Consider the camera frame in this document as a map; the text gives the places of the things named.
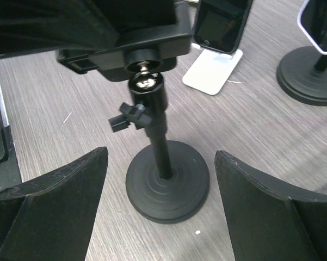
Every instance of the phone screen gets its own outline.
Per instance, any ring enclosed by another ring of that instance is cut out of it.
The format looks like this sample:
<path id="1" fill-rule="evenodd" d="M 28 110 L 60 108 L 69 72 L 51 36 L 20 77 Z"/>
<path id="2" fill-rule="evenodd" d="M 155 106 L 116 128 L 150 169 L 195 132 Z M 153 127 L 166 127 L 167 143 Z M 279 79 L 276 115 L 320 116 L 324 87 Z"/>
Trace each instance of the phone screen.
<path id="1" fill-rule="evenodd" d="M 310 0 L 300 22 L 316 44 L 327 52 L 327 0 Z"/>
<path id="2" fill-rule="evenodd" d="M 200 0 L 194 27 L 195 42 L 221 53 L 239 46 L 253 0 Z"/>

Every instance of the phone holder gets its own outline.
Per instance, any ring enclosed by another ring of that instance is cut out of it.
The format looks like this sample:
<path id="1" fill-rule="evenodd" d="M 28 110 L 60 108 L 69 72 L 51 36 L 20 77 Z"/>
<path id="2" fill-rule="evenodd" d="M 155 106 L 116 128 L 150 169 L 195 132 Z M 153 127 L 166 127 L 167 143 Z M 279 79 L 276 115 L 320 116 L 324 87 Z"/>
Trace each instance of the phone holder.
<path id="1" fill-rule="evenodd" d="M 144 129 L 150 139 L 151 145 L 142 149 L 129 165 L 126 190 L 134 208 L 157 223 L 177 223 L 190 218 L 202 207 L 209 192 L 209 170 L 203 157 L 191 146 L 167 141 L 165 137 L 168 99 L 160 73 L 175 66 L 176 56 L 189 52 L 191 29 L 187 3 L 177 3 L 177 17 L 180 24 L 158 35 L 154 33 L 154 41 L 149 36 L 132 38 L 133 44 L 115 50 L 115 57 L 123 57 L 117 64 L 107 64 L 102 59 L 111 57 L 110 53 L 88 58 L 97 62 L 98 70 L 110 80 L 130 76 L 128 89 L 133 104 L 123 103 L 121 114 L 109 123 L 113 132 L 134 124 L 136 129 Z"/>
<path id="2" fill-rule="evenodd" d="M 230 77 L 243 56 L 241 50 L 233 54 L 217 53 L 204 49 L 183 76 L 183 83 L 208 95 L 216 95 Z"/>
<path id="3" fill-rule="evenodd" d="M 277 81 L 283 91 L 295 100 L 316 106 L 327 106 L 327 52 L 323 52 L 301 24 L 298 25 L 313 46 L 295 49 L 282 58 L 277 68 Z"/>

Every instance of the black stand base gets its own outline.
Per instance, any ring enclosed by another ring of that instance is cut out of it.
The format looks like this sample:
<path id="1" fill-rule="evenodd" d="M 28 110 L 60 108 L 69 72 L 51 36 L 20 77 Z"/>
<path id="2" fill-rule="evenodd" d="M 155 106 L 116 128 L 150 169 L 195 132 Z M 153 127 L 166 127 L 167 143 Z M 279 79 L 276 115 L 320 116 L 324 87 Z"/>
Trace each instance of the black stand base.
<path id="1" fill-rule="evenodd" d="M 277 81 L 295 100 L 315 106 L 327 106 L 327 69 L 314 65 L 321 54 L 311 46 L 295 49 L 283 57 L 277 68 Z"/>
<path id="2" fill-rule="evenodd" d="M 209 192 L 209 170 L 191 146 L 167 141 L 173 177 L 159 177 L 152 146 L 132 160 L 126 177 L 128 198 L 145 218 L 156 223 L 178 223 L 203 206 Z"/>

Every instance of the tightening knob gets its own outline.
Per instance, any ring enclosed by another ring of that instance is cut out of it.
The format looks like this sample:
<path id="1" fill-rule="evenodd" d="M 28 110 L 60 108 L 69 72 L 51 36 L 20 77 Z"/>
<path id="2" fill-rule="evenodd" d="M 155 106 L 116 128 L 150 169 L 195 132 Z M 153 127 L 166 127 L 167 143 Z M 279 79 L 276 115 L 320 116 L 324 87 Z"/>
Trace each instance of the tightening knob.
<path id="1" fill-rule="evenodd" d="M 131 124 L 129 121 L 127 121 L 127 117 L 123 114 L 113 117 L 109 120 L 111 129 L 113 129 L 113 132 L 119 132 L 123 129 L 127 129 L 129 125 Z"/>
<path id="2" fill-rule="evenodd" d="M 137 129 L 145 128 L 152 122 L 152 118 L 144 113 L 145 107 L 142 104 L 130 106 L 124 102 L 120 107 L 120 112 L 121 115 L 109 120 L 113 132 L 128 128 L 131 122 L 135 124 Z"/>

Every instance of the stand pole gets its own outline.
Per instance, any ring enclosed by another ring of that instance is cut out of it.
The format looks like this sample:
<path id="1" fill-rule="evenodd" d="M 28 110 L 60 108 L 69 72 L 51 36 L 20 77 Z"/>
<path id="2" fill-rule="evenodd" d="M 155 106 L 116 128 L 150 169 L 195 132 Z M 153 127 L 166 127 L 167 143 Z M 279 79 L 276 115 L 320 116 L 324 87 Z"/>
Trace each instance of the stand pole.
<path id="1" fill-rule="evenodd" d="M 160 115 L 151 116 L 153 117 L 153 121 L 145 128 L 145 133 L 152 145 L 159 177 L 163 180 L 168 180 L 173 176 L 173 172 L 167 140 L 165 138 L 165 134 L 168 130 L 166 115 L 162 113 Z"/>
<path id="2" fill-rule="evenodd" d="M 327 55 L 322 55 L 314 65 L 314 69 L 316 69 L 318 72 L 324 72 L 326 68 L 327 68 Z"/>
<path id="3" fill-rule="evenodd" d="M 165 134 L 168 131 L 165 110 L 168 107 L 167 95 L 162 76 L 155 79 L 156 84 L 146 90 L 140 90 L 130 80 L 129 90 L 134 104 L 142 103 L 145 113 L 152 118 L 149 126 L 145 127 L 146 136 L 150 139 L 159 177 L 168 180 L 173 176 Z"/>
<path id="4" fill-rule="evenodd" d="M 150 139 L 159 177 L 168 180 L 173 176 L 166 138 Z"/>

